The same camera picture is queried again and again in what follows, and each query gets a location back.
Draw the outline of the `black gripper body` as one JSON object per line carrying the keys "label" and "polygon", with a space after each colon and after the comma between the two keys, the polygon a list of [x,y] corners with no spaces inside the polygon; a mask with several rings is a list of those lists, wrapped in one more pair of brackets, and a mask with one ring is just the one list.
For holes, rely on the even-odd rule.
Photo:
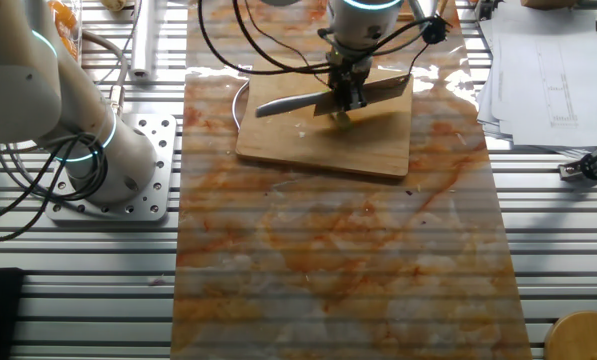
{"label": "black gripper body", "polygon": [[349,84],[363,84],[371,70],[371,60],[362,59],[356,63],[343,61],[330,69],[330,87],[339,88]]}

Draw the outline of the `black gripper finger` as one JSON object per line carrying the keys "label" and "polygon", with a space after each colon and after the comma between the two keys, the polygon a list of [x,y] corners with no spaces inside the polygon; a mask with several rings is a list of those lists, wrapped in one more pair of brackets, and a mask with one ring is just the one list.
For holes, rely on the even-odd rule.
{"label": "black gripper finger", "polygon": [[339,85],[336,88],[336,100],[340,111],[351,111],[367,106],[363,86],[355,83]]}

